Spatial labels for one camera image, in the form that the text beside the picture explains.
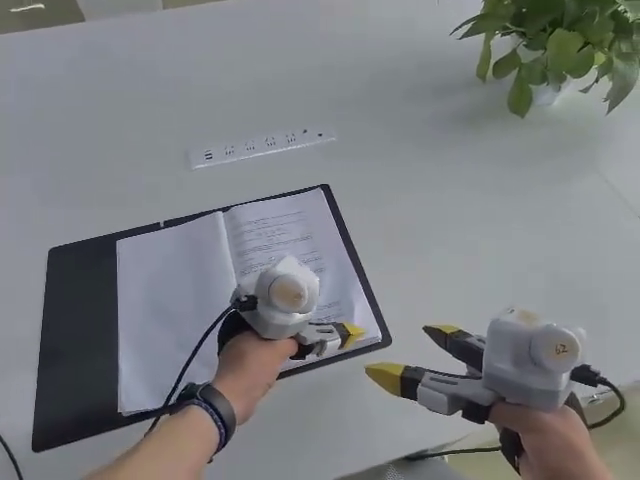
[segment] hand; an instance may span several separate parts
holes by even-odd
[[[213,379],[233,406],[238,425],[245,423],[278,378],[280,367],[296,353],[295,340],[264,340],[254,332],[233,338],[220,354]]]
[[[525,454],[520,460],[524,479],[610,480],[589,431],[569,407],[552,413],[499,403],[490,421],[520,435]]]

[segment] power strip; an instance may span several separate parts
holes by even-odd
[[[335,140],[335,134],[325,128],[299,128],[249,140],[229,142],[213,147],[191,149],[189,164],[193,170],[271,153],[308,147]]]

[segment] black watch strap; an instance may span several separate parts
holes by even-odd
[[[236,431],[236,413],[233,406],[218,389],[210,383],[189,383],[178,395],[176,400],[178,410],[196,405],[209,414],[219,431],[218,449],[214,455],[222,450],[231,440]]]

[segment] table surface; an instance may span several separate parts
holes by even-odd
[[[509,115],[473,76],[478,41],[448,36],[477,6],[238,0],[0,38],[0,431],[26,478],[77,478],[146,427],[30,451],[48,249],[318,183],[394,343],[279,382],[210,478],[324,480],[470,432],[363,366],[460,371],[420,326],[482,332],[510,303],[582,325],[590,360],[634,379],[640,96]],[[306,125],[338,141],[187,167],[189,147]]]

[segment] black cable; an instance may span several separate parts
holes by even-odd
[[[158,425],[158,422],[160,421],[160,418],[165,413],[169,412],[169,409],[170,409],[170,406],[171,406],[171,400],[173,399],[173,396],[175,395],[175,393],[178,391],[178,388],[180,388],[180,384],[182,383],[182,379],[184,378],[184,376],[187,373],[187,370],[189,369],[189,367],[193,363],[193,360],[196,358],[196,355],[198,354],[198,352],[200,351],[200,349],[204,345],[204,342],[207,341],[207,339],[209,338],[211,333],[213,333],[213,331],[220,324],[220,322],[222,322],[225,318],[227,318],[227,316],[231,312],[233,312],[235,310],[236,310],[236,306],[235,305],[231,305],[231,306],[225,308],[224,311],[218,316],[218,318],[216,318],[213,321],[213,323],[211,325],[209,325],[209,327],[202,334],[202,336],[200,337],[200,340],[198,340],[198,343],[196,343],[196,346],[193,347],[193,350],[191,350],[191,353],[189,354],[189,357],[187,358],[187,361],[184,362],[184,365],[182,365],[182,369],[180,370],[180,373],[176,377],[176,381],[173,383],[173,386],[171,387],[171,390],[169,390],[169,393],[167,394],[167,397],[164,399],[164,403],[162,404],[162,406],[158,410],[155,411],[156,417],[153,419],[153,422],[151,423],[151,426],[149,427],[149,429],[147,430],[145,435],[148,435],[149,433],[151,433],[153,431],[153,429],[156,428],[156,425]]]
[[[445,457],[447,455],[460,455],[460,454],[467,454],[467,453],[495,453],[499,451],[500,451],[499,445],[495,447],[462,448],[459,450],[443,450],[442,452],[414,453],[404,457],[404,460],[407,460],[409,462],[419,462],[422,460],[427,460],[429,458],[440,458],[440,457]]]
[[[18,480],[24,480],[22,471],[20,470],[20,465],[18,465],[18,461],[16,460],[15,455],[11,451],[9,444],[5,441],[2,435],[0,435],[0,444],[2,444],[2,448],[4,448],[4,451],[7,452],[7,457],[9,457],[9,460],[11,460],[11,465],[13,465],[13,470],[16,472],[16,477],[18,478]]]
[[[616,387],[613,383],[611,383],[604,377],[600,377],[598,379],[598,384],[608,387],[614,393],[614,395],[618,398],[618,407],[602,420],[598,420],[597,422],[589,425],[589,430],[595,430],[596,428],[604,427],[605,425],[611,423],[613,420],[622,415],[622,412],[624,412],[627,408],[627,401],[618,387]]]

